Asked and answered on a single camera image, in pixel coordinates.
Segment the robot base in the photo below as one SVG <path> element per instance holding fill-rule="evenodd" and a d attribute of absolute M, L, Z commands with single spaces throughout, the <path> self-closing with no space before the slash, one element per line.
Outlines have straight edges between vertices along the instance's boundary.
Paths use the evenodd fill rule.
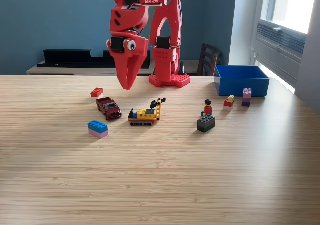
<path fill-rule="evenodd" d="M 189 75 L 171 75 L 171 82 L 162 82 L 157 79 L 156 75 L 149 76 L 149 83 L 153 84 L 157 88 L 163 86 L 182 88 L 191 82 L 191 77 Z"/>

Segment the yellow lego vehicle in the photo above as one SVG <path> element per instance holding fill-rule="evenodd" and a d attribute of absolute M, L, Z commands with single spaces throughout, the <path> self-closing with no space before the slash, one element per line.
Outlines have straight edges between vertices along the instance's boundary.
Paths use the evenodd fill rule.
<path fill-rule="evenodd" d="M 161 104 L 165 101 L 165 98 L 159 98 L 151 102 L 150 109 L 140 109 L 137 112 L 132 109 L 128 117 L 130 125 L 151 127 L 155 121 L 160 120 Z"/>

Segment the blue lego brick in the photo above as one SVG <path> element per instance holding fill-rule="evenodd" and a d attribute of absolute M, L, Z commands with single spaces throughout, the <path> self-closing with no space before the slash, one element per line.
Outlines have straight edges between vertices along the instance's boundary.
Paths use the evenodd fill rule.
<path fill-rule="evenodd" d="M 205 111 L 202 111 L 202 112 L 201 112 L 201 116 L 202 116 L 202 117 L 204 116 L 204 113 L 205 113 Z"/>
<path fill-rule="evenodd" d="M 95 131 L 96 133 L 103 134 L 108 131 L 108 125 L 100 121 L 93 120 L 88 123 L 88 129 Z"/>

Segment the dark green lego brick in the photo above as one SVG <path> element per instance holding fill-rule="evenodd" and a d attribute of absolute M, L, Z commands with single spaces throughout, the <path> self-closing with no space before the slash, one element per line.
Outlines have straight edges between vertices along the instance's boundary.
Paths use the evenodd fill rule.
<path fill-rule="evenodd" d="M 212 115 L 207 115 L 198 120 L 198 127 L 207 128 L 215 123 L 216 123 L 216 117 Z"/>
<path fill-rule="evenodd" d="M 206 133 L 206 132 L 208 132 L 209 130 L 213 129 L 215 126 L 216 126 L 215 123 L 214 123 L 214 124 L 211 124 L 210 126 L 207 126 L 207 127 L 205 127 L 205 128 L 198 126 L 198 127 L 197 127 L 197 130 L 200 131 L 200 132 L 202 132 L 202 133 Z"/>
<path fill-rule="evenodd" d="M 155 114 L 155 109 L 147 109 L 145 114 Z"/>

